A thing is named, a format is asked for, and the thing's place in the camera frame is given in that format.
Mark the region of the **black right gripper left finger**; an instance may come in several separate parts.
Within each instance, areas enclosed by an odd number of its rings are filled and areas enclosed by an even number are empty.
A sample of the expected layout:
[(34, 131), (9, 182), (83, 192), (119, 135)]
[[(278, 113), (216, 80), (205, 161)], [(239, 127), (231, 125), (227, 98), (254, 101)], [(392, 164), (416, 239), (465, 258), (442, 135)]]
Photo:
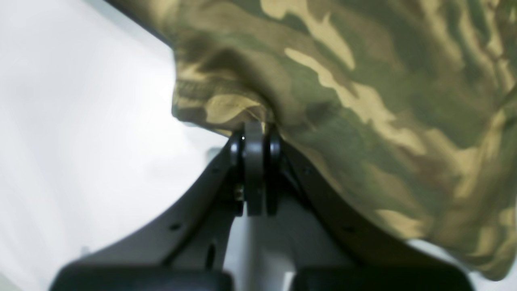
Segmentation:
[(231, 225), (265, 213), (264, 129), (244, 124), (173, 206), (124, 239), (63, 267), (52, 291), (232, 291)]

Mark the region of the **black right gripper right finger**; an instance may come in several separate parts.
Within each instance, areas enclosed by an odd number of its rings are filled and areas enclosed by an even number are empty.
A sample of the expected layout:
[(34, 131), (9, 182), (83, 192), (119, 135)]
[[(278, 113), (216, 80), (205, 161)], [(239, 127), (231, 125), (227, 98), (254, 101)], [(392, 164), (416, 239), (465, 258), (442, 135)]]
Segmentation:
[(472, 291), (454, 265), (370, 223), (287, 144), (265, 133), (265, 213), (279, 219), (295, 256), (292, 291)]

